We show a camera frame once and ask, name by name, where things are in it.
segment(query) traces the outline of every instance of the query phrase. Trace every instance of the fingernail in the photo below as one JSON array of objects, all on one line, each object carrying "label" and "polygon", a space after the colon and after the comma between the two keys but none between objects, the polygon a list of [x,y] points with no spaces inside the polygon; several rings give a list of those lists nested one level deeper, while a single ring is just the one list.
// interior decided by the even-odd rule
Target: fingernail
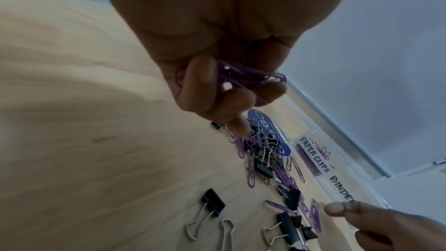
[{"label": "fingernail", "polygon": [[342,203],[330,203],[325,206],[325,212],[329,214],[341,214],[344,212],[344,205]]},{"label": "fingernail", "polygon": [[197,72],[198,72],[198,78],[200,79],[201,83],[209,84],[214,79],[216,72],[216,65],[213,62],[212,63],[203,62],[198,66]]}]

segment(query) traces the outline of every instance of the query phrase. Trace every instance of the sticker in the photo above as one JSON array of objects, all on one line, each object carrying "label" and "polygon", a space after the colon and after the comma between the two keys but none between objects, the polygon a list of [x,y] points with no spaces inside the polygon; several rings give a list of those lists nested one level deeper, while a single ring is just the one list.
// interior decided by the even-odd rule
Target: sticker
[{"label": "sticker", "polygon": [[352,190],[348,188],[346,182],[333,166],[337,166],[337,164],[334,164],[333,160],[322,154],[318,145],[311,138],[307,138],[305,134],[302,135],[295,141],[295,148],[314,176],[322,175],[334,191],[340,195],[341,199],[348,202],[355,201],[350,193]]},{"label": "sticker", "polygon": [[280,141],[280,148],[283,157],[291,155],[291,148],[289,147],[288,139],[282,130],[265,114],[259,110],[251,109],[248,111],[248,119],[257,121],[265,134],[271,134],[274,139]]}]

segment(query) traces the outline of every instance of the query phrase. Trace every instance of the wooden table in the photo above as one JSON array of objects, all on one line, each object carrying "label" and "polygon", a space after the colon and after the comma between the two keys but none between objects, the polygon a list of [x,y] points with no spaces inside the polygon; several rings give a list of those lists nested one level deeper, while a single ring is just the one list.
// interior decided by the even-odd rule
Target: wooden table
[{"label": "wooden table", "polygon": [[[295,138],[307,127],[291,104],[285,97],[262,111]],[[247,186],[234,145],[178,109],[109,6],[0,1],[0,130],[2,250],[220,250],[223,218],[236,225],[235,250],[286,250],[261,237],[277,212],[263,201],[278,194],[259,178]],[[306,200],[323,206],[304,175]],[[191,242],[184,226],[211,187],[226,208]],[[321,221],[311,250],[359,250],[343,220],[321,212]]]}]

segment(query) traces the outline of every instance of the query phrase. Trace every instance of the blue sticker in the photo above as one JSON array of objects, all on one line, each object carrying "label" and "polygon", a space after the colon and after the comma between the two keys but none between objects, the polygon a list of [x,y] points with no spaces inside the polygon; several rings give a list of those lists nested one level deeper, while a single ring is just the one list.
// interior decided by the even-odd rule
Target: blue sticker
[{"label": "blue sticker", "polygon": [[291,155],[291,148],[288,146],[289,142],[287,137],[265,113],[251,109],[248,111],[248,118],[257,121],[265,134],[271,134],[276,140],[280,141],[280,148],[282,149],[282,155],[284,157]]}]

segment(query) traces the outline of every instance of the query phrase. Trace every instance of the hand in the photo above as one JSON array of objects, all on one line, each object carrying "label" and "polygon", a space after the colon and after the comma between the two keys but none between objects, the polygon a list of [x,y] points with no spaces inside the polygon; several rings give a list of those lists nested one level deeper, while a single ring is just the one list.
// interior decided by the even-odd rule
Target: hand
[{"label": "hand", "polygon": [[[245,136],[241,113],[256,95],[272,102],[280,83],[223,92],[216,59],[275,72],[307,29],[341,0],[110,0],[160,67],[178,106]],[[180,88],[174,72],[187,66]]]},{"label": "hand", "polygon": [[359,229],[356,240],[365,251],[442,251],[446,247],[446,226],[429,218],[361,202],[332,203],[325,212],[345,217]]}]

